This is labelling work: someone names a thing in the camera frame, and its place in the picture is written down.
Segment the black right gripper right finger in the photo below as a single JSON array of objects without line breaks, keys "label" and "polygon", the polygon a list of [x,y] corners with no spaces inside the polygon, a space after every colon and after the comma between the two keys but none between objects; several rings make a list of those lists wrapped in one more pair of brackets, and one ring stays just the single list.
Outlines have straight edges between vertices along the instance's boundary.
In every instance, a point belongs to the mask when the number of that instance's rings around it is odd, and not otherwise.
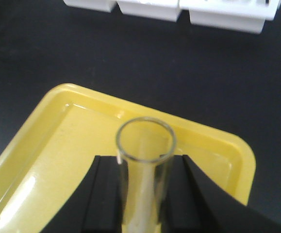
[{"label": "black right gripper right finger", "polygon": [[161,231],[281,233],[281,224],[237,201],[211,180],[188,155],[176,155]]}]

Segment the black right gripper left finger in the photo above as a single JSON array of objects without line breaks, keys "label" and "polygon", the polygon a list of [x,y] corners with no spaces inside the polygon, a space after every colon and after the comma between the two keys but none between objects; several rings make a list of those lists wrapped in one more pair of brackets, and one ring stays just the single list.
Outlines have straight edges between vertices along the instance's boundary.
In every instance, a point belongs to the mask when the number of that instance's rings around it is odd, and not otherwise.
[{"label": "black right gripper left finger", "polygon": [[120,233],[118,164],[114,156],[96,155],[87,174],[44,233]]}]

